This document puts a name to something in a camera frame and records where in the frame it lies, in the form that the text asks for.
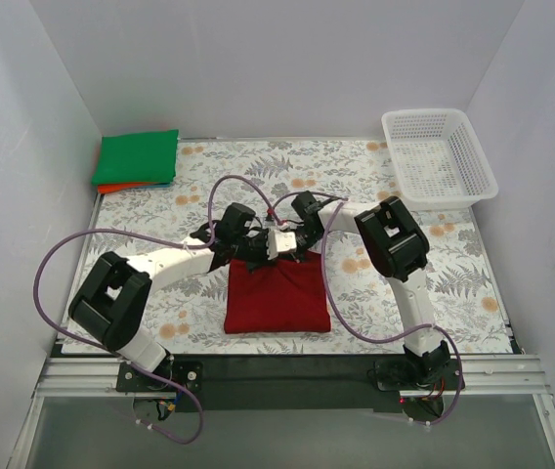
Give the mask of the red t-shirt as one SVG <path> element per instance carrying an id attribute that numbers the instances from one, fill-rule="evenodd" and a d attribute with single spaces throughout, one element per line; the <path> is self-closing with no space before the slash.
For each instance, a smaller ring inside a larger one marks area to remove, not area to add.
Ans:
<path id="1" fill-rule="evenodd" d="M 224 320 L 227 334 L 330 330 L 318 253 L 306 253 L 301 262 L 278 259 L 254 270 L 239 260 L 230 263 Z"/>

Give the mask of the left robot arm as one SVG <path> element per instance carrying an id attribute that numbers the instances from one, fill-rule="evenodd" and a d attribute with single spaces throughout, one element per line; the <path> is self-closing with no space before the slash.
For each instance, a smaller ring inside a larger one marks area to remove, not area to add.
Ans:
<path id="1" fill-rule="evenodd" d="M 233 259 L 264 263 L 277 257 L 275 228 L 252 225 L 255 212 L 233 203 L 222 219 L 206 223 L 177 247 L 122 257 L 100 256 L 72 299 L 70 318 L 106 351 L 153 372 L 167 357 L 142 327 L 149 294 L 178 280 L 213 272 Z"/>

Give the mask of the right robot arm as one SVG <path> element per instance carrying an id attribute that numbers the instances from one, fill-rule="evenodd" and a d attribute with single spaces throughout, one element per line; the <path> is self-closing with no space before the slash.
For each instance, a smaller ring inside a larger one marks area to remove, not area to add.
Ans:
<path id="1" fill-rule="evenodd" d="M 291 207 L 302 221 L 295 230 L 297 244 L 320 244 L 325 262 L 327 238 L 332 232 L 359 235 L 369 260 L 391 286 L 404 331 L 387 338 L 370 338 L 352 328 L 339 312 L 332 294 L 330 307 L 343 327 L 359 340 L 375 345 L 403 340 L 404 383 L 426 385 L 443 378 L 450 361 L 449 341 L 435 324 L 435 309 L 426 284 L 430 244 L 404 203 L 390 196 L 377 203 L 349 202 L 341 198 L 319 201 L 299 192 Z"/>

